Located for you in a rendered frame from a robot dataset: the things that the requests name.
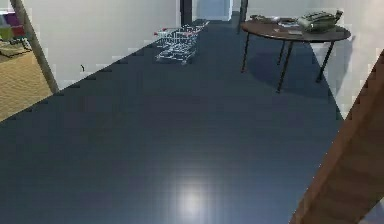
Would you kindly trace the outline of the round brown table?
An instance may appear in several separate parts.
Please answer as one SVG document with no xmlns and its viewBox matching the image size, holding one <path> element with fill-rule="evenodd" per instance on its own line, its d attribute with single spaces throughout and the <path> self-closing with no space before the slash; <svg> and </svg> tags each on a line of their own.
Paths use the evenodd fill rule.
<svg viewBox="0 0 384 224">
<path fill-rule="evenodd" d="M 279 40 L 284 43 L 288 43 L 288 51 L 285 62 L 283 64 L 282 71 L 280 73 L 280 79 L 276 88 L 276 92 L 279 93 L 282 89 L 284 78 L 286 75 L 287 67 L 289 64 L 290 56 L 293 46 L 296 42 L 302 43 L 329 43 L 326 56 L 320 67 L 320 71 L 316 77 L 316 82 L 319 83 L 323 80 L 324 70 L 330 58 L 330 54 L 334 48 L 334 45 L 338 41 L 347 40 L 351 37 L 351 32 L 344 27 L 336 25 L 334 28 L 322 33 L 309 33 L 304 31 L 300 27 L 283 27 L 278 23 L 263 23 L 258 20 L 247 20 L 240 24 L 240 28 L 246 33 L 245 47 L 242 58 L 241 71 L 244 72 L 246 68 L 247 54 L 249 38 L 251 35 L 263 37 L 266 39 Z"/>
</svg>

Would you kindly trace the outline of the grey-green bag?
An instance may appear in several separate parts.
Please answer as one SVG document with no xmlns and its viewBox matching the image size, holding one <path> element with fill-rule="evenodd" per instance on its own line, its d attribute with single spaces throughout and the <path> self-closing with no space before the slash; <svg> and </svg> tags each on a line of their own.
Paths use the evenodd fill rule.
<svg viewBox="0 0 384 224">
<path fill-rule="evenodd" d="M 326 32 L 336 25 L 342 15 L 340 10 L 335 14 L 325 11 L 312 12 L 299 17 L 297 23 L 306 32 Z"/>
</svg>

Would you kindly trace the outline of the brown wooden door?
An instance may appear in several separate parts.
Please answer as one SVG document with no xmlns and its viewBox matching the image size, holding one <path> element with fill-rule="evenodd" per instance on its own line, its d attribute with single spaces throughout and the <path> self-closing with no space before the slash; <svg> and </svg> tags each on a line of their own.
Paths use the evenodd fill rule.
<svg viewBox="0 0 384 224">
<path fill-rule="evenodd" d="M 288 224 L 359 224 L 384 198 L 384 50 Z"/>
</svg>

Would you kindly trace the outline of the colourful shelf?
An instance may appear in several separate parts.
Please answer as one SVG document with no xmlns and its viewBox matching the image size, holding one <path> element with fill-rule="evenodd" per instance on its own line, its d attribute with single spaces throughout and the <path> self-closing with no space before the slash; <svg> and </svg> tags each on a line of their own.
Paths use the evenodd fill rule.
<svg viewBox="0 0 384 224">
<path fill-rule="evenodd" d="M 28 48 L 27 32 L 14 11 L 0 10 L 0 42 L 10 45 L 21 44 L 25 53 L 32 51 Z"/>
</svg>

